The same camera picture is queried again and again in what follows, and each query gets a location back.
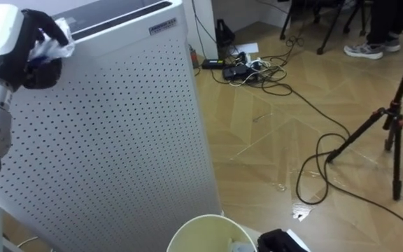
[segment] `black object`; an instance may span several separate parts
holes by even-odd
[[[321,16],[320,16],[320,11],[321,8],[334,8],[335,9],[335,15],[334,19],[332,21],[332,24],[330,25],[329,30],[327,31],[326,37],[323,40],[323,43],[319,49],[317,49],[317,54],[322,55],[324,53],[324,48],[326,47],[327,42],[329,41],[329,37],[332,33],[332,31],[335,28],[335,24],[337,23],[337,20],[340,16],[341,9],[343,8],[346,0],[293,0],[292,5],[290,7],[290,10],[287,14],[287,18],[285,19],[284,26],[283,26],[283,31],[281,32],[280,39],[284,40],[285,39],[285,31],[288,26],[288,22],[290,21],[290,18],[292,17],[294,7],[295,6],[304,6],[303,8],[306,8],[306,6],[311,5],[313,3],[313,15],[315,17],[314,23],[319,23]],[[357,14],[359,9],[365,9],[363,6],[365,5],[365,0],[358,0],[353,14],[350,16],[348,22],[345,25],[344,32],[348,33],[349,32],[349,24],[352,22],[352,19],[354,16]],[[362,33],[366,34],[366,17],[365,17],[365,12],[362,11]]]
[[[246,65],[231,66],[223,69],[223,78],[227,81],[246,80],[249,76],[249,68]]]
[[[225,61],[223,59],[205,59],[201,63],[202,69],[224,69]]]
[[[236,34],[225,24],[223,19],[217,20],[215,39],[219,48],[230,46],[236,39]]]
[[[393,169],[393,199],[400,200],[402,190],[402,182],[400,181],[400,152],[401,152],[401,138],[403,128],[403,115],[401,113],[401,105],[403,98],[403,77],[396,91],[395,98],[390,104],[389,108],[380,108],[374,112],[373,115],[360,126],[354,134],[352,134],[340,148],[333,150],[328,156],[326,161],[332,162],[340,153],[365,133],[375,122],[382,116],[387,115],[384,130],[389,130],[388,138],[385,140],[385,151],[391,151],[393,143],[395,145],[394,152],[394,169]]]
[[[306,252],[292,237],[280,230],[264,233],[257,239],[258,252]]]

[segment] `tripod leg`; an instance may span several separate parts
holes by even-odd
[[[372,113],[366,122],[362,124],[341,146],[340,148],[333,150],[326,158],[326,162],[332,162],[341,152],[346,149],[351,143],[359,138],[365,131],[367,131],[374,123],[376,123],[385,114],[384,108],[379,108]]]
[[[388,132],[388,138],[385,139],[385,151],[391,151],[393,147],[393,143],[395,142],[395,133],[397,126],[395,125],[395,121],[391,122],[390,131]]]
[[[400,181],[400,151],[402,141],[403,115],[395,118],[393,127],[395,127],[395,156],[393,165],[393,199],[400,200],[402,190],[402,181]]]

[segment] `white cloth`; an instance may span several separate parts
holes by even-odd
[[[69,44],[61,47],[56,40],[52,40],[47,34],[43,33],[45,40],[43,42],[35,42],[35,47],[29,54],[29,61],[38,58],[45,58],[42,63],[47,63],[58,58],[70,57],[73,54],[76,44],[72,38],[68,23],[64,18],[55,20],[55,23],[64,32]]]

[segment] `power adapter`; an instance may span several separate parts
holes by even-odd
[[[201,63],[202,69],[224,69],[225,61],[223,59],[205,59]]]

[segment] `white paper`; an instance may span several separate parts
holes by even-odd
[[[302,247],[305,251],[311,252],[311,250],[307,247],[307,245],[299,238],[292,230],[287,230],[288,235],[292,237],[292,239],[298,243],[300,247]]]
[[[257,43],[248,43],[243,45],[231,45],[229,47],[229,53],[231,55],[238,55],[239,53],[258,53],[259,46]]]

